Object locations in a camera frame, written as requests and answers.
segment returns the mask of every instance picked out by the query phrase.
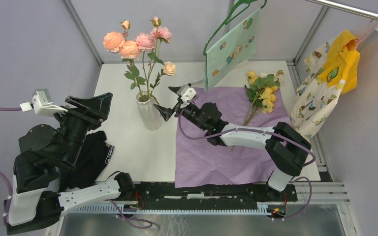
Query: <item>black fabric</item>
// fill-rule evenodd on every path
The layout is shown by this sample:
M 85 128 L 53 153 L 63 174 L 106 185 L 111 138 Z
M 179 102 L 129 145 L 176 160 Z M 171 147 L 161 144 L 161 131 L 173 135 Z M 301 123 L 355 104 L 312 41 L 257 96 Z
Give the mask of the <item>black fabric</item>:
M 61 172 L 59 192 L 67 188 L 86 188 L 94 185 L 96 178 L 106 167 L 110 145 L 103 131 L 88 134 L 76 161 L 76 169 Z

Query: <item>purple cloth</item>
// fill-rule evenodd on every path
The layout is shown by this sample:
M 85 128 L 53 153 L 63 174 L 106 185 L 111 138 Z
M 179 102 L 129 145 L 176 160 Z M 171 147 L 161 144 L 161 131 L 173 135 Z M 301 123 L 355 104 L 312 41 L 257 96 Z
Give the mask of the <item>purple cloth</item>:
M 241 125 L 251 105 L 244 88 L 215 87 L 204 92 L 195 88 L 198 107 L 216 103 L 222 119 Z M 251 127 L 276 126 L 279 121 L 290 124 L 280 89 L 274 93 L 272 113 L 259 113 L 250 121 Z M 205 131 L 182 119 L 183 131 L 191 137 L 204 136 Z M 196 187 L 205 184 L 245 184 L 267 180 L 275 164 L 265 150 L 250 147 L 213 146 L 206 139 L 189 140 L 177 128 L 175 187 Z

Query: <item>vase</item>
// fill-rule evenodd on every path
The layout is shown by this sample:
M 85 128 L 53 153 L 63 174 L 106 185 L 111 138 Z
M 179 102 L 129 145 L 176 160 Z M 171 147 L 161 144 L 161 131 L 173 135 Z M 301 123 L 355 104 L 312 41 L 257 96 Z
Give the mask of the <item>vase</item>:
M 146 91 L 141 92 L 142 95 L 147 95 Z M 150 97 L 148 101 L 140 102 L 140 93 L 136 96 L 137 108 L 140 113 L 141 120 L 144 123 L 144 126 L 151 131 L 157 130 L 160 128 L 162 123 L 162 117 L 160 112 L 154 107 L 156 103 L 153 97 Z

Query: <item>green cloth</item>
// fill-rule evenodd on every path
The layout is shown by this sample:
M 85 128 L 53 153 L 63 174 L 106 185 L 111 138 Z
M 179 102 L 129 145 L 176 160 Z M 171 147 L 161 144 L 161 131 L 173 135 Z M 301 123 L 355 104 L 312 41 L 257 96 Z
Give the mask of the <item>green cloth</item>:
M 259 14 L 260 8 L 206 51 L 205 90 L 214 87 L 238 63 L 256 53 L 254 40 L 257 40 Z

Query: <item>white table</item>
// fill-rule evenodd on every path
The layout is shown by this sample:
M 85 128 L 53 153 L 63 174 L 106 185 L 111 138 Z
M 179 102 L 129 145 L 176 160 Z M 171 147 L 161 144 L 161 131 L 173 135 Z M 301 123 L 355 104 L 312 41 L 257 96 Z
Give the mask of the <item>white table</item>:
M 203 78 L 203 62 L 182 62 L 176 63 L 176 66 L 177 74 L 163 77 L 160 85 L 154 90 L 159 103 L 165 107 L 173 107 L 177 102 L 177 95 L 171 92 L 168 86 L 181 86 Z M 156 74 L 161 68 L 159 66 L 154 69 Z M 295 91 L 285 61 L 248 62 L 236 67 L 217 86 L 243 87 L 246 84 L 245 73 L 249 70 L 265 73 L 275 73 L 278 70 L 285 72 L 285 83 L 280 89 L 284 106 L 290 114 Z M 171 118 L 168 122 L 163 122 L 156 131 L 147 130 L 136 108 L 137 89 L 129 89 L 131 80 L 125 78 L 125 71 L 125 64 L 104 64 L 96 85 L 95 96 L 106 92 L 114 94 L 108 120 L 102 124 L 100 130 L 105 131 L 107 142 L 115 146 L 110 163 L 97 181 L 105 181 L 113 172 L 122 171 L 130 173 L 134 181 L 174 182 L 177 119 Z M 305 167 L 301 176 L 306 176 L 312 181 L 320 181 L 316 163 Z

